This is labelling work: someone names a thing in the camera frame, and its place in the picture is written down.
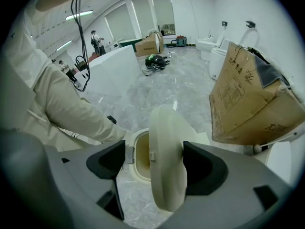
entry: toilet lid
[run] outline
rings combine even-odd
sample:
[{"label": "toilet lid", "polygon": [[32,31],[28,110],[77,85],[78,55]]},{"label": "toilet lid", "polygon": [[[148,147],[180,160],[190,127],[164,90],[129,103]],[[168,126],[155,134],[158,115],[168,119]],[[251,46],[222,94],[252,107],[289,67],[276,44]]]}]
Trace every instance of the toilet lid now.
[{"label": "toilet lid", "polygon": [[183,141],[196,141],[188,122],[170,107],[154,108],[149,123],[152,194],[160,209],[171,212],[183,204],[187,187]]}]

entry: marble floor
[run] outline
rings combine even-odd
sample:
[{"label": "marble floor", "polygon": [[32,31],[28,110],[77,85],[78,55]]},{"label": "marble floor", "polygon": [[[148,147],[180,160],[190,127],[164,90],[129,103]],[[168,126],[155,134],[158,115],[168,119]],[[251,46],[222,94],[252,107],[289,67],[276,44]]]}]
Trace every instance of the marble floor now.
[{"label": "marble floor", "polygon": [[[86,93],[83,96],[106,115],[112,115],[119,126],[136,132],[148,128],[152,109],[161,104],[173,107],[197,131],[205,131],[210,145],[244,153],[244,146],[214,142],[211,138],[209,94],[215,84],[209,76],[208,64],[195,47],[165,48],[162,55],[172,52],[170,64],[151,76],[141,74],[123,97]],[[145,69],[145,56],[138,58]],[[157,208],[149,185],[136,181],[124,164],[117,185],[125,223],[140,229],[153,229],[171,214]]]}]

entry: ceiling light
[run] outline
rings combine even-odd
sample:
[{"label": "ceiling light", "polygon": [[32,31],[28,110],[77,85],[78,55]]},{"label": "ceiling light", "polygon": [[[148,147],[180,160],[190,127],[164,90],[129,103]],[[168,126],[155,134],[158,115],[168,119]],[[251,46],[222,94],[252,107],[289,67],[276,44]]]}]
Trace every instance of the ceiling light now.
[{"label": "ceiling light", "polygon": [[[93,13],[93,10],[90,10],[90,11],[86,11],[86,12],[82,12],[81,13],[81,16],[83,15],[87,15],[87,14],[91,14]],[[73,14],[73,15],[70,15],[66,18],[66,21],[70,20],[70,19],[73,19],[74,17],[79,17],[79,14]]]},{"label": "ceiling light", "polygon": [[69,44],[72,40],[66,42],[65,44],[63,44],[62,46],[60,46],[56,51],[58,51],[59,49],[63,48],[64,46],[66,46],[67,44]]}]

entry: window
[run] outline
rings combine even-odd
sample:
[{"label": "window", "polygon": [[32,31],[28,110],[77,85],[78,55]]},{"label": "window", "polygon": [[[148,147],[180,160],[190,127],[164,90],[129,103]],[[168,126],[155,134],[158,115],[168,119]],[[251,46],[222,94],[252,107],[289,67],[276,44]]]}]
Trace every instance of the window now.
[{"label": "window", "polygon": [[152,11],[148,0],[132,0],[135,14],[138,19],[142,37],[148,34],[148,31],[154,29]]},{"label": "window", "polygon": [[135,39],[132,21],[126,4],[123,4],[105,16],[113,39]]},{"label": "window", "polygon": [[175,21],[171,0],[152,0],[157,17],[158,28],[165,35],[175,35]]}]

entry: small cardboard box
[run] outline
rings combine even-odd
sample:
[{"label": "small cardboard box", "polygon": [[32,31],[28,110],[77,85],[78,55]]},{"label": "small cardboard box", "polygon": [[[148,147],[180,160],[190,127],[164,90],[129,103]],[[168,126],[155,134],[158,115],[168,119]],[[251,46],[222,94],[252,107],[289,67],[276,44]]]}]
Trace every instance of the small cardboard box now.
[{"label": "small cardboard box", "polygon": [[138,57],[158,54],[163,52],[163,37],[160,33],[154,33],[146,37],[143,41],[137,42],[135,48]]},{"label": "small cardboard box", "polygon": [[305,121],[303,106],[284,82],[275,80],[263,87],[255,57],[248,50],[230,43],[209,96],[212,138],[216,142],[264,144]]}]

